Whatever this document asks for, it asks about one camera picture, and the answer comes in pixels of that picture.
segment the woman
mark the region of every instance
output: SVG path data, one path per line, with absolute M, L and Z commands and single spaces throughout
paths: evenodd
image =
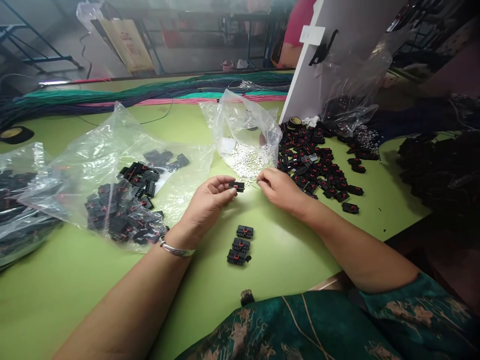
M 300 35 L 304 25 L 310 25 L 314 16 L 314 4 L 316 0 L 298 0 L 291 10 L 288 24 L 286 25 L 285 37 L 281 47 L 279 68 L 297 68 L 303 43 Z
M 216 176 L 202 184 L 165 243 L 196 249 L 222 207 L 237 196 L 228 189 L 230 181 L 231 176 Z M 321 237 L 360 290 L 367 311 L 327 290 L 254 302 L 234 311 L 178 359 L 425 360 L 478 353 L 478 319 L 410 261 L 305 195 L 287 174 L 268 168 L 257 183 L 270 202 Z M 190 259 L 154 246 L 54 359 L 144 359 Z

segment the electrical tape roll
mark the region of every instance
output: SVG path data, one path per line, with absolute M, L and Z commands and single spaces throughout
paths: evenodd
M 0 141 L 15 145 L 30 140 L 35 133 L 25 126 L 14 126 L 0 133 Z
M 286 127 L 290 130 L 300 129 L 301 126 L 302 120 L 296 116 L 292 116 L 290 119 L 288 119 L 288 123 L 286 124 Z

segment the sleeve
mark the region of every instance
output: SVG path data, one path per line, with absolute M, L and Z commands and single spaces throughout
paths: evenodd
M 283 43 L 290 44 L 293 47 L 300 46 L 300 35 L 304 25 L 310 25 L 312 16 L 314 15 L 315 0 L 298 0 L 288 18 L 286 26 L 285 38 Z
M 464 359 L 479 353 L 478 317 L 424 273 L 394 291 L 360 293 L 373 323 L 403 357 Z

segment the silver bracelet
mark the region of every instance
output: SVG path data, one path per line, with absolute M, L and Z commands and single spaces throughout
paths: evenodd
M 177 248 L 171 247 L 170 245 L 167 245 L 163 236 L 160 238 L 160 240 L 161 240 L 160 241 L 160 247 L 161 248 L 164 248 L 169 253 L 171 253 L 173 255 L 176 255 L 176 256 L 179 256 L 179 257 L 187 258 L 187 257 L 190 257 L 193 254 L 195 254 L 195 252 L 197 251 L 196 249 L 194 249 L 194 250 L 182 250 L 182 249 L 177 249 Z

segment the wrist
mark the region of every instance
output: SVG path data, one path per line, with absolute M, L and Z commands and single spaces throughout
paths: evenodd
M 309 227 L 318 227 L 321 225 L 322 219 L 324 218 L 323 214 L 325 209 L 326 206 L 320 201 L 305 196 L 305 199 L 302 199 L 302 206 L 297 208 L 293 213 L 293 216 Z
M 167 245 L 177 249 L 195 250 L 202 240 L 202 236 L 193 225 L 180 220 L 166 233 L 164 240 Z

